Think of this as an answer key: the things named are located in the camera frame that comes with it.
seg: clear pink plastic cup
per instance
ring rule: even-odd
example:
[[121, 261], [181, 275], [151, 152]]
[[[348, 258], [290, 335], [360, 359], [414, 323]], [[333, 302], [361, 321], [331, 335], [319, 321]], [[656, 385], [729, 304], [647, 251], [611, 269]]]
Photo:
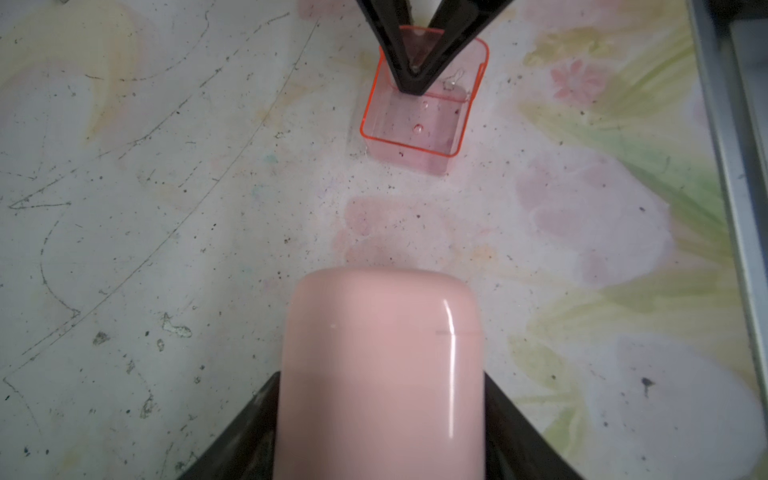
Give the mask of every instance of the clear pink plastic cup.
[[[406, 49], [437, 41], [442, 30], [403, 25]], [[362, 116], [360, 134], [371, 157], [432, 175], [447, 174], [462, 148], [469, 111], [488, 65], [490, 50], [471, 41], [424, 95], [398, 90], [381, 51]]]

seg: dirt speck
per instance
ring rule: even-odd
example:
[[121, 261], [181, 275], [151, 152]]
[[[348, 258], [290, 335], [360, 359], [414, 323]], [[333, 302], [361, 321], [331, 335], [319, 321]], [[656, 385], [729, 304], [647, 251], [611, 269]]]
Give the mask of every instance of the dirt speck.
[[144, 402], [144, 404], [141, 406], [141, 413], [139, 413], [140, 418], [146, 419], [152, 413], [152, 410], [154, 409], [153, 400], [154, 400], [154, 397], [150, 393], [147, 401]]
[[94, 345], [101, 345], [102, 343], [106, 342], [107, 340], [109, 340], [109, 335], [107, 335], [104, 332], [99, 332], [94, 337]]
[[649, 379], [647, 377], [643, 377], [641, 382], [643, 383], [643, 387], [645, 388], [645, 398], [648, 398], [648, 389], [651, 386], [656, 385], [656, 382], [654, 382], [653, 380], [651, 380], [651, 379]]
[[192, 336], [192, 330], [185, 325], [174, 325], [170, 322], [170, 315], [168, 312], [163, 314], [163, 330], [166, 332], [175, 333], [183, 339], [188, 339]]

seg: floral pattern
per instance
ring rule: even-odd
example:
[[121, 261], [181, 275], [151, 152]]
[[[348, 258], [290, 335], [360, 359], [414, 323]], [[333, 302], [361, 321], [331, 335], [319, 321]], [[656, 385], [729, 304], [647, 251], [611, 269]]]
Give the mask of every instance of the floral pattern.
[[531, 0], [521, 17], [515, 102], [549, 148], [515, 191], [571, 257], [550, 262], [570, 286], [508, 336], [540, 391], [513, 400], [585, 478], [768, 478], [684, 2]]
[[554, 97], [568, 103], [588, 106], [596, 102], [605, 89], [605, 73], [595, 65], [585, 65], [582, 60], [552, 68], [550, 74], [557, 88]]

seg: white tabletop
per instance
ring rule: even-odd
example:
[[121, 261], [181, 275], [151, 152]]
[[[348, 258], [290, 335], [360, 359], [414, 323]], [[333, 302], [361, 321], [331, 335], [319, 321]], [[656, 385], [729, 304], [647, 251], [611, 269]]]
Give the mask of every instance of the white tabletop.
[[765, 472], [684, 4], [518, 0], [481, 37], [430, 177], [366, 155], [353, 0], [3, 2], [0, 476], [175, 478], [345, 264], [468, 282], [488, 373], [585, 478]]

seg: scratch mark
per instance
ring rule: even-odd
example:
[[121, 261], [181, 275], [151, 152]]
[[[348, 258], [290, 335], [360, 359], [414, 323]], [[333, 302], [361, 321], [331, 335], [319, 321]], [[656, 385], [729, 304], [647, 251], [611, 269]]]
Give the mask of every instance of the scratch mark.
[[223, 67], [217, 68], [216, 71], [214, 72], [214, 74], [212, 74], [210, 77], [206, 78], [205, 81], [203, 83], [201, 83], [200, 87], [198, 87], [198, 88], [204, 87], [206, 83], [208, 83], [213, 77], [215, 77], [216, 75], [219, 74], [219, 72], [221, 71], [222, 68]]
[[290, 15], [290, 12], [285, 12], [285, 13], [283, 13], [283, 14], [282, 14], [281, 16], [279, 16], [279, 17], [275, 17], [275, 18], [273, 18], [273, 19], [271, 19], [271, 20], [267, 20], [267, 21], [266, 21], [266, 24], [267, 24], [267, 25], [269, 25], [270, 23], [272, 23], [272, 22], [274, 22], [274, 21], [276, 21], [276, 20], [280, 20], [281, 18], [285, 18], [285, 17], [287, 17], [288, 15]]
[[167, 449], [165, 449], [165, 456], [163, 457], [163, 468], [160, 469], [160, 478], [163, 478], [163, 474], [165, 473], [165, 462], [168, 460], [168, 454], [170, 453], [170, 450], [174, 447], [174, 443], [171, 442]]
[[23, 207], [16, 207], [14, 210], [24, 210], [25, 208], [40, 208], [40, 207], [63, 207], [72, 205], [72, 202], [64, 202], [63, 204], [41, 204], [41, 205], [25, 205]]
[[[306, 50], [306, 46], [307, 46], [307, 45], [310, 43], [310, 40], [312, 39], [312, 35], [314, 34], [314, 32], [315, 32], [315, 29], [317, 28], [317, 24], [318, 24], [318, 23], [319, 23], [319, 19], [318, 19], [317, 21], [315, 21], [315, 25], [312, 27], [312, 31], [310, 32], [310, 35], [309, 35], [309, 37], [306, 39], [306, 42], [304, 43], [304, 46], [302, 47], [302, 49], [301, 49], [301, 52], [299, 52], [299, 56], [297, 57], [297, 59], [296, 59], [296, 62], [294, 62], [294, 64], [298, 63], [298, 61], [301, 59], [301, 56], [304, 54], [304, 51]], [[138, 272], [139, 270], [141, 270], [141, 268], [142, 268], [143, 266], [147, 265], [147, 264], [150, 262], [150, 259], [151, 259], [151, 258], [154, 256], [154, 254], [156, 254], [156, 253], [158, 252], [158, 250], [159, 250], [160, 248], [162, 248], [162, 247], [163, 247], [163, 245], [165, 245], [165, 243], [166, 243], [168, 240], [170, 240], [170, 239], [171, 239], [171, 237], [172, 237], [172, 236], [173, 236], [173, 235], [174, 235], [174, 234], [175, 234], [175, 233], [176, 233], [176, 232], [177, 232], [177, 231], [178, 231], [178, 230], [181, 228], [181, 226], [182, 226], [182, 225], [184, 225], [184, 223], [187, 221], [187, 219], [188, 219], [189, 217], [191, 217], [191, 216], [192, 216], [192, 214], [194, 214], [195, 212], [197, 212], [197, 210], [200, 208], [200, 205], [201, 205], [201, 204], [202, 204], [202, 203], [205, 201], [205, 199], [206, 199], [206, 198], [208, 198], [208, 196], [210, 195], [210, 193], [211, 193], [212, 191], [214, 191], [214, 188], [216, 188], [216, 186], [219, 184], [219, 182], [221, 182], [221, 179], [222, 179], [222, 178], [224, 178], [224, 177], [227, 175], [227, 172], [228, 172], [228, 171], [230, 171], [230, 170], [232, 169], [232, 166], [233, 166], [233, 165], [235, 165], [235, 163], [236, 163], [236, 162], [237, 162], [239, 159], [241, 159], [241, 157], [243, 156], [243, 152], [245, 152], [245, 149], [246, 149], [246, 148], [248, 148], [248, 145], [250, 145], [250, 144], [251, 144], [251, 142], [253, 141], [253, 139], [256, 137], [256, 134], [257, 134], [257, 133], [259, 133], [259, 130], [261, 130], [261, 127], [263, 127], [263, 126], [264, 126], [264, 122], [265, 122], [265, 121], [266, 121], [266, 119], [269, 117], [269, 115], [270, 115], [271, 111], [272, 111], [272, 110], [275, 108], [275, 105], [277, 104], [278, 100], [280, 99], [280, 95], [282, 95], [282, 94], [283, 94], [283, 92], [285, 91], [285, 88], [286, 88], [286, 86], [288, 85], [288, 82], [290, 81], [291, 75], [293, 75], [293, 72], [294, 72], [294, 71], [295, 71], [295, 70], [293, 70], [293, 69], [291, 68], [291, 70], [290, 70], [290, 73], [288, 74], [288, 76], [287, 76], [287, 78], [286, 78], [285, 82], [283, 83], [283, 86], [282, 86], [282, 88], [280, 89], [280, 91], [278, 91], [278, 92], [277, 92], [277, 96], [275, 97], [274, 101], [273, 101], [273, 102], [272, 102], [272, 104], [270, 105], [270, 108], [269, 108], [269, 110], [267, 110], [267, 111], [266, 111], [266, 113], [264, 114], [263, 118], [261, 119], [261, 123], [259, 123], [259, 126], [258, 126], [258, 127], [256, 127], [256, 129], [253, 131], [253, 134], [251, 134], [250, 138], [249, 138], [249, 139], [248, 139], [248, 140], [245, 142], [245, 144], [243, 145], [243, 147], [240, 149], [240, 153], [238, 153], [238, 154], [237, 154], [237, 156], [236, 156], [236, 157], [235, 157], [235, 158], [234, 158], [234, 159], [233, 159], [233, 160], [230, 162], [230, 164], [229, 164], [229, 165], [227, 165], [227, 168], [224, 170], [224, 172], [223, 172], [221, 175], [219, 175], [219, 177], [218, 177], [217, 179], [215, 179], [215, 180], [214, 180], [214, 182], [215, 182], [215, 183], [214, 183], [214, 184], [213, 184], [213, 185], [212, 185], [212, 186], [211, 186], [211, 187], [208, 189], [208, 192], [206, 192], [206, 193], [205, 193], [205, 195], [203, 195], [203, 197], [202, 197], [202, 198], [200, 198], [200, 200], [197, 202], [197, 205], [195, 205], [195, 206], [194, 206], [194, 208], [192, 208], [192, 209], [190, 210], [190, 213], [188, 213], [188, 214], [187, 214], [187, 216], [185, 216], [185, 217], [184, 217], [184, 218], [183, 218], [183, 219], [182, 219], [182, 220], [179, 222], [179, 224], [176, 226], [176, 228], [174, 228], [174, 229], [173, 229], [173, 230], [172, 230], [172, 231], [171, 231], [171, 232], [168, 234], [168, 236], [167, 236], [167, 237], [165, 237], [165, 239], [164, 239], [162, 242], [160, 242], [160, 245], [158, 245], [158, 246], [157, 246], [157, 248], [155, 248], [155, 249], [152, 251], [152, 253], [150, 253], [150, 254], [149, 254], [149, 256], [148, 256], [146, 259], [144, 259], [144, 261], [143, 261], [143, 262], [141, 262], [141, 264], [140, 264], [139, 266], [137, 266], [137, 267], [134, 269], [134, 271], [132, 271], [130, 274], [128, 274], [128, 276], [126, 276], [126, 277], [123, 279], [123, 281], [122, 281], [122, 282], [120, 282], [120, 283], [119, 283], [119, 284], [118, 284], [118, 285], [117, 285], [117, 286], [116, 286], [116, 287], [115, 287], [115, 288], [114, 288], [114, 289], [113, 289], [113, 290], [112, 290], [112, 291], [109, 293], [109, 295], [107, 295], [107, 296], [106, 296], [104, 299], [102, 299], [102, 300], [101, 300], [101, 302], [99, 302], [98, 304], [96, 304], [96, 306], [94, 306], [92, 309], [90, 309], [90, 310], [89, 310], [89, 311], [88, 311], [88, 312], [87, 312], [85, 315], [81, 316], [80, 318], [78, 318], [78, 319], [77, 319], [77, 321], [74, 321], [74, 322], [72, 322], [71, 324], [70, 324], [69, 322], [66, 322], [66, 323], [64, 323], [62, 326], [58, 327], [58, 328], [57, 328], [56, 330], [54, 330], [53, 332], [49, 333], [49, 334], [48, 334], [47, 336], [45, 336], [43, 339], [40, 339], [40, 340], [39, 340], [39, 341], [38, 341], [36, 344], [34, 344], [34, 345], [33, 345], [33, 346], [31, 346], [30, 348], [26, 349], [26, 350], [24, 351], [24, 353], [22, 353], [22, 356], [23, 356], [24, 354], [28, 353], [30, 350], [34, 349], [36, 346], [38, 346], [38, 345], [40, 345], [41, 343], [43, 343], [43, 342], [44, 342], [46, 339], [49, 339], [49, 338], [51, 338], [51, 336], [53, 336], [54, 334], [58, 333], [58, 336], [56, 337], [56, 339], [54, 339], [54, 341], [53, 341], [53, 342], [51, 342], [51, 343], [49, 343], [47, 346], [43, 347], [42, 351], [45, 351], [46, 349], [50, 348], [50, 347], [51, 347], [51, 345], [53, 345], [53, 344], [55, 344], [57, 341], [59, 341], [59, 339], [60, 339], [61, 337], [63, 337], [63, 336], [64, 336], [64, 335], [65, 335], [67, 332], [69, 332], [70, 330], [72, 330], [73, 328], [75, 328], [77, 325], [79, 325], [79, 324], [80, 324], [80, 322], [82, 322], [84, 319], [88, 318], [88, 317], [89, 317], [89, 316], [90, 316], [90, 315], [91, 315], [91, 314], [92, 314], [92, 313], [93, 313], [93, 312], [94, 312], [94, 311], [95, 311], [95, 310], [96, 310], [98, 307], [100, 307], [100, 306], [101, 306], [102, 304], [104, 304], [104, 303], [105, 303], [107, 300], [109, 300], [109, 299], [112, 297], [112, 295], [114, 295], [114, 293], [115, 293], [115, 292], [117, 292], [117, 291], [118, 291], [118, 290], [119, 290], [119, 289], [120, 289], [120, 288], [121, 288], [121, 287], [122, 287], [122, 286], [123, 286], [123, 285], [124, 285], [124, 284], [125, 284], [125, 283], [126, 283], [128, 280], [130, 280], [130, 279], [131, 279], [131, 277], [133, 277], [133, 275], [135, 275], [135, 274], [136, 274], [136, 272]], [[30, 358], [30, 359], [27, 359], [27, 360], [26, 360], [24, 363], [22, 363], [22, 364], [21, 364], [21, 365], [20, 365], [18, 368], [14, 369], [14, 370], [13, 370], [13, 372], [16, 372], [16, 371], [18, 371], [19, 369], [22, 369], [22, 368], [24, 368], [24, 366], [25, 366], [27, 363], [30, 363], [30, 362], [31, 362], [31, 358]]]
[[12, 172], [4, 172], [4, 171], [0, 171], [0, 174], [15, 175], [16, 177], [27, 178], [29, 180], [34, 180], [35, 178], [37, 178], [37, 177], [28, 177], [27, 175], [22, 175], [22, 174], [14, 174]]
[[176, 107], [175, 109], [173, 109], [173, 111], [172, 111], [171, 113], [169, 113], [169, 114], [168, 114], [168, 115], [167, 115], [167, 116], [166, 116], [166, 117], [165, 117], [165, 118], [164, 118], [164, 119], [163, 119], [163, 120], [162, 120], [162, 121], [161, 121], [159, 124], [155, 125], [155, 126], [154, 126], [154, 128], [153, 128], [152, 130], [150, 130], [148, 134], [146, 134], [146, 135], [144, 135], [143, 137], [141, 137], [141, 138], [138, 138], [138, 139], [136, 139], [136, 140], [134, 140], [134, 141], [132, 141], [132, 142], [128, 142], [128, 144], [130, 145], [130, 147], [129, 147], [129, 148], [126, 150], [126, 151], [125, 151], [125, 153], [123, 153], [123, 154], [122, 154], [120, 157], [118, 157], [118, 160], [122, 160], [122, 159], [123, 159], [123, 157], [125, 157], [126, 155], [128, 155], [128, 154], [131, 152], [131, 150], [133, 150], [133, 149], [134, 149], [134, 147], [136, 147], [137, 145], [139, 145], [141, 142], [143, 142], [143, 141], [147, 140], [147, 139], [148, 139], [148, 138], [149, 138], [149, 137], [150, 137], [150, 136], [151, 136], [151, 135], [152, 135], [154, 132], [156, 132], [158, 129], [160, 129], [160, 127], [162, 127], [162, 126], [163, 126], [163, 124], [164, 124], [166, 121], [168, 121], [168, 119], [169, 119], [169, 118], [171, 118], [171, 117], [172, 117], [172, 116], [173, 116], [173, 115], [174, 115], [174, 114], [175, 114], [175, 113], [176, 113], [176, 112], [177, 112], [177, 111], [178, 111], [180, 108], [182, 108], [182, 107], [184, 106], [184, 104], [186, 104], [186, 103], [187, 103], [187, 102], [190, 100], [190, 98], [192, 98], [192, 95], [194, 95], [194, 93], [193, 93], [193, 94], [190, 94], [190, 96], [189, 96], [189, 97], [187, 97], [186, 99], [184, 99], [184, 101], [183, 101], [183, 102], [181, 102], [181, 103], [179, 104], [179, 106], [178, 106], [178, 107]]
[[[74, 169], [70, 170], [69, 173], [73, 174], [75, 170], [77, 170], [77, 168], [74, 168]], [[36, 194], [42, 193], [43, 190], [45, 190], [46, 188], [48, 188], [51, 185], [55, 184], [56, 182], [58, 182], [59, 180], [61, 180], [64, 177], [66, 177], [67, 175], [68, 174], [60, 175], [56, 180], [53, 180], [50, 184], [47, 184], [43, 188], [40, 188], [39, 190], [36, 190], [36, 191], [32, 192], [31, 194], [27, 195], [26, 197], [22, 198], [21, 200], [17, 200], [14, 203], [8, 205], [8, 208], [10, 208], [12, 210], [20, 210], [21, 207], [16, 207], [17, 205], [19, 205], [21, 203], [24, 203], [24, 202], [29, 202], [29, 199], [32, 197], [32, 195], [36, 195]]]
[[[45, 77], [50, 78], [51, 62], [46, 61], [45, 64], [46, 64]], [[38, 175], [40, 174], [40, 169], [43, 168], [43, 162], [45, 159], [45, 139], [48, 138], [48, 120], [51, 118], [51, 82], [50, 81], [45, 82], [45, 90], [48, 93], [48, 109], [45, 111], [45, 127], [43, 130], [43, 139], [42, 139], [42, 142], [40, 143], [41, 158], [40, 158], [40, 164], [38, 165], [38, 169], [35, 172], [35, 178], [37, 178]]]
[[188, 339], [192, 336], [192, 330], [188, 326], [179, 325], [176, 326], [170, 322], [170, 315], [168, 312], [163, 314], [163, 330], [166, 332], [175, 333], [183, 339]]
[[184, 181], [183, 181], [183, 182], [181, 182], [181, 183], [179, 184], [179, 188], [181, 188], [181, 187], [182, 187], [182, 186], [183, 186], [183, 185], [184, 185], [184, 184], [187, 182], [187, 180], [189, 180], [190, 178], [192, 178], [192, 175], [194, 175], [194, 171], [195, 171], [195, 170], [197, 170], [197, 168], [198, 168], [198, 167], [200, 166], [200, 164], [202, 164], [202, 163], [203, 163], [203, 161], [202, 161], [202, 160], [200, 160], [199, 162], [197, 162], [197, 165], [195, 165], [195, 166], [194, 166], [194, 168], [192, 169], [192, 171], [190, 172], [190, 174], [189, 174], [189, 175], [187, 175], [187, 178], [185, 178], [185, 179], [184, 179]]
[[45, 236], [45, 239], [43, 240], [43, 246], [40, 249], [40, 276], [43, 279], [43, 285], [45, 285], [45, 288], [48, 289], [48, 292], [56, 299], [58, 302], [64, 306], [67, 310], [72, 312], [72, 316], [70, 319], [74, 319], [76, 316], [80, 315], [80, 310], [76, 308], [72, 308], [71, 306], [67, 305], [67, 303], [61, 299], [60, 296], [56, 295], [53, 290], [51, 290], [51, 286], [48, 285], [48, 280], [45, 278], [45, 271], [43, 271], [43, 253], [45, 252], [45, 245], [48, 243], [48, 239], [51, 238], [51, 234], [53, 233], [53, 230], [56, 228], [58, 223], [61, 221], [61, 215], [59, 215], [58, 220], [56, 220], [56, 223], [53, 224], [53, 227], [51, 227], [51, 231], [48, 232], [48, 235]]
[[13, 385], [11, 385], [11, 383], [8, 381], [8, 379], [3, 379], [3, 380], [2, 380], [2, 382], [3, 382], [4, 384], [6, 384], [7, 386], [9, 386], [9, 387], [11, 388], [11, 390], [13, 390], [13, 393], [15, 393], [16, 395], [18, 395], [18, 396], [19, 396], [19, 398], [21, 398], [21, 399], [22, 399], [22, 402], [24, 402], [24, 406], [25, 406], [25, 407], [27, 407], [27, 411], [29, 412], [29, 415], [32, 417], [32, 421], [35, 423], [35, 426], [38, 428], [38, 433], [40, 434], [40, 436], [43, 436], [43, 431], [42, 431], [42, 430], [40, 430], [40, 425], [38, 425], [38, 420], [35, 418], [35, 414], [34, 414], [34, 413], [32, 413], [32, 409], [30, 409], [30, 408], [29, 408], [29, 404], [27, 403], [27, 401], [26, 401], [26, 399], [24, 398], [24, 396], [22, 395], [22, 393], [21, 393], [21, 392], [19, 392], [19, 391], [16, 389], [16, 387], [14, 387]]
[[208, 13], [214, 7], [214, 5], [216, 5], [216, 2], [217, 2], [217, 0], [214, 0], [214, 2], [210, 4], [210, 7], [208, 7], [208, 9], [205, 11], [205, 15], [204, 15], [205, 16], [205, 29], [203, 30], [203, 33], [200, 34], [200, 37], [198, 37], [197, 40], [194, 42], [194, 45], [192, 45], [192, 48], [190, 48], [189, 51], [187, 53], [185, 53], [184, 56], [179, 61], [177, 61], [176, 63], [172, 64], [170, 67], [166, 68], [165, 70], [159, 71], [158, 73], [155, 73], [155, 74], [152, 74], [152, 75], [149, 75], [148, 77], [143, 77], [143, 78], [120, 78], [119, 80], [120, 81], [144, 81], [144, 80], [151, 80], [152, 78], [155, 78], [155, 77], [157, 77], [160, 74], [163, 74], [163, 73], [166, 73], [167, 71], [170, 71], [172, 68], [176, 68], [177, 66], [179, 66], [179, 64], [182, 61], [187, 60], [187, 57], [190, 56], [190, 54], [194, 51], [194, 49], [197, 48], [197, 46], [203, 40], [203, 37], [205, 36], [205, 34], [208, 33], [208, 28], [210, 27], [210, 21], [208, 20]]

